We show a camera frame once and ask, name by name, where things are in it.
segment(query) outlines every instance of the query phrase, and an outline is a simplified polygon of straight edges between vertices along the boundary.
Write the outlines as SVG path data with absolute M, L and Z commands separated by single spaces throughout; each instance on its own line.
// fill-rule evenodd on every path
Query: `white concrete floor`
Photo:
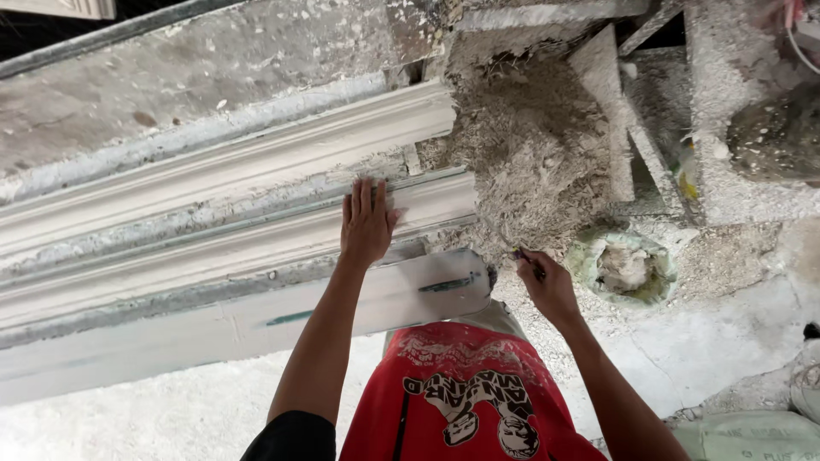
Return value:
M 804 325 L 820 320 L 818 230 L 820 220 L 786 223 L 777 247 L 761 255 L 771 272 L 730 294 L 646 310 L 616 308 L 583 290 L 579 300 L 626 379 L 666 417 L 797 355 Z M 719 263 L 721 256 L 713 257 Z M 513 273 L 502 272 L 494 297 L 507 301 L 521 321 L 561 388 L 577 430 L 599 437 L 563 339 L 531 306 Z M 384 335 L 353 339 L 339 447 L 383 341 Z M 0 409 L 0 459 L 238 459 L 264 425 L 288 357 L 282 352 L 215 363 Z

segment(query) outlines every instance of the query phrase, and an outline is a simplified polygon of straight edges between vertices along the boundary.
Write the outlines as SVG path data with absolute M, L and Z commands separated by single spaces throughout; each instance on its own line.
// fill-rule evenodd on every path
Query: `black sleeve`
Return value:
M 336 428 L 313 413 L 282 413 L 253 439 L 241 461 L 290 459 L 335 461 Z

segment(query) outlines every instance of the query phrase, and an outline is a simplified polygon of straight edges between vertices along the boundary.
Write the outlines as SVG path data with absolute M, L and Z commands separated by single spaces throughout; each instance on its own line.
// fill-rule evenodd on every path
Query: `person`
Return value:
M 357 180 L 344 198 L 338 264 L 285 367 L 267 425 L 243 460 L 336 456 L 335 424 L 359 291 L 368 267 L 390 246 L 399 218 L 386 206 L 385 182 L 375 201 L 371 187 L 370 179 Z M 612 459 L 689 459 L 593 337 L 568 272 L 545 253 L 523 253 L 517 274 L 567 341 Z M 403 328 L 389 338 L 339 459 L 605 459 L 575 432 L 561 393 L 503 304 L 493 302 L 485 311 Z M 493 316 L 507 318 L 489 322 Z

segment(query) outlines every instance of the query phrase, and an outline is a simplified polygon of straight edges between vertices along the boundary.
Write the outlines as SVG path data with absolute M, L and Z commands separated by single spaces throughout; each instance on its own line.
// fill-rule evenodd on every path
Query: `hand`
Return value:
M 339 260 L 368 268 L 387 253 L 399 210 L 387 210 L 387 184 L 379 181 L 376 202 L 371 206 L 372 180 L 353 182 L 353 194 L 342 204 L 342 254 Z
M 532 263 L 519 258 L 517 274 L 524 281 L 535 307 L 562 334 L 567 328 L 579 322 L 583 324 L 584 318 L 578 310 L 575 292 L 572 291 L 572 279 L 567 269 L 553 261 L 546 253 L 525 249 L 522 251 Z M 535 276 L 534 265 L 544 272 L 543 279 Z

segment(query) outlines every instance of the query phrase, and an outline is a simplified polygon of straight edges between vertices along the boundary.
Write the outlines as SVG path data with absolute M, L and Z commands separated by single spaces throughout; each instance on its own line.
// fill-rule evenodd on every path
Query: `wire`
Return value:
M 815 74 L 820 74 L 820 69 L 814 65 L 805 54 L 803 54 L 803 50 L 800 49 L 798 46 L 797 41 L 795 40 L 795 35 L 791 33 L 791 24 L 789 18 L 793 18 L 795 14 L 795 2 L 788 2 L 786 4 L 786 34 L 789 35 L 789 41 L 791 42 L 791 47 L 795 49 L 797 53 L 797 57 L 809 67 Z

